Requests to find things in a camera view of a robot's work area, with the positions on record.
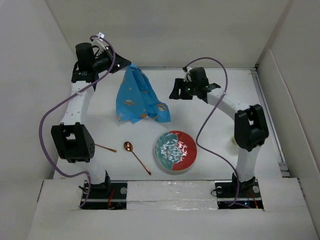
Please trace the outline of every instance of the spoon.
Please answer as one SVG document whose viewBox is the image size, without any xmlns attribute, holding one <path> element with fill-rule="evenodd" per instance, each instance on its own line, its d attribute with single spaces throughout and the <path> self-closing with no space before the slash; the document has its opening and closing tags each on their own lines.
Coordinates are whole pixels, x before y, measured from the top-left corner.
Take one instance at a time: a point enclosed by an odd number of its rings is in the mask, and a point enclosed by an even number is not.
<svg viewBox="0 0 320 240">
<path fill-rule="evenodd" d="M 126 141 L 126 142 L 123 144 L 123 146 L 124 146 L 124 149 L 125 149 L 125 150 L 127 150 L 128 152 L 132 152 L 132 153 L 133 153 L 133 155 L 136 157 L 136 159 L 138 159 L 139 163 L 141 163 L 141 165 L 142 165 L 142 166 L 144 167 L 144 169 L 147 171 L 147 173 L 148 173 L 149 175 L 151 175 L 151 174 L 152 174 L 151 171 L 146 167 L 146 165 L 143 164 L 142 161 L 140 161 L 140 159 L 139 159 L 139 158 L 137 157 L 137 155 L 134 153 L 134 146 L 132 146 L 131 142 Z"/>
</svg>

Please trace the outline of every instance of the plate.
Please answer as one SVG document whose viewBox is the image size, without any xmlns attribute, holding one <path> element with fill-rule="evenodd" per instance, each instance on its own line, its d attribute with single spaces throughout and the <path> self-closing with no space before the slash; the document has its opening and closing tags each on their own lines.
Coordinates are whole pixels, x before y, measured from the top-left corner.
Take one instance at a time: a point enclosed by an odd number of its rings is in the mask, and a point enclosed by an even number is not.
<svg viewBox="0 0 320 240">
<path fill-rule="evenodd" d="M 182 131 L 162 134 L 154 145 L 156 161 L 166 170 L 178 172 L 192 166 L 197 156 L 193 138 Z"/>
</svg>

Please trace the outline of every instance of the red wire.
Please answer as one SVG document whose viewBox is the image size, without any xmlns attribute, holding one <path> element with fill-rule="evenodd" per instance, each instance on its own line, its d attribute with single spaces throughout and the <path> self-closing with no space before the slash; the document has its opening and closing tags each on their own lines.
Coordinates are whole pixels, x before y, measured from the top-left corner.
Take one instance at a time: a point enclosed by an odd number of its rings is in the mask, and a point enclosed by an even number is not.
<svg viewBox="0 0 320 240">
<path fill-rule="evenodd" d="M 115 193 L 115 189 L 112 190 L 110 197 L 108 198 L 108 207 L 109 208 L 111 206 L 111 199 L 113 198 Z"/>
<path fill-rule="evenodd" d="M 255 196 L 252 194 L 252 192 L 250 190 L 249 190 L 249 194 L 253 197 L 255 208 L 258 209 L 258 204 L 257 204 L 256 198 L 255 198 Z"/>
</svg>

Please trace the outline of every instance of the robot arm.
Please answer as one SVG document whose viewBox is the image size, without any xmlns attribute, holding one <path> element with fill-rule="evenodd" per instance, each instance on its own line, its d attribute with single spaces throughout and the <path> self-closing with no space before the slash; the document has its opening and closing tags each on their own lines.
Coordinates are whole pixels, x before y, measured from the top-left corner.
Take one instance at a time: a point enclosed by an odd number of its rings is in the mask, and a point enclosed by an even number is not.
<svg viewBox="0 0 320 240">
<path fill-rule="evenodd" d="M 78 61 L 72 72 L 71 95 L 96 81 L 99 73 L 108 70 L 114 60 L 112 52 L 104 46 L 99 37 L 103 38 L 104 35 L 99 33 L 92 43 L 83 42 L 75 46 Z M 96 47 L 98 51 L 94 54 L 93 48 Z M 129 60 L 115 54 L 110 73 L 116 73 L 130 64 Z M 76 161 L 88 163 L 95 154 L 95 142 L 84 124 L 90 99 L 96 87 L 95 84 L 71 99 L 60 124 L 51 128 L 59 157 L 69 163 Z"/>
<path fill-rule="evenodd" d="M 191 100 L 197 96 L 207 104 L 215 106 L 224 91 L 216 83 L 209 84 L 203 67 L 188 68 L 184 78 L 176 78 L 170 99 Z M 250 187 L 255 182 L 255 165 L 260 147 L 269 136 L 263 108 L 250 106 L 226 93 L 218 108 L 234 120 L 234 138 L 239 146 L 236 171 L 240 189 Z"/>
</svg>

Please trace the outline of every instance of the blue towel with print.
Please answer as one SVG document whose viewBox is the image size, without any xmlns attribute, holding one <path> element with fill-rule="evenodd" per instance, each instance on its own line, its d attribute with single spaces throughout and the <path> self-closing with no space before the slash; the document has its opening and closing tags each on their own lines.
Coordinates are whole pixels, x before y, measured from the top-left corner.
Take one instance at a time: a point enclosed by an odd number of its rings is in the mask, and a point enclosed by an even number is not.
<svg viewBox="0 0 320 240">
<path fill-rule="evenodd" d="M 159 101 L 147 76 L 134 64 L 125 71 L 115 102 L 120 121 L 133 124 L 149 117 L 159 123 L 170 122 L 168 106 Z"/>
</svg>

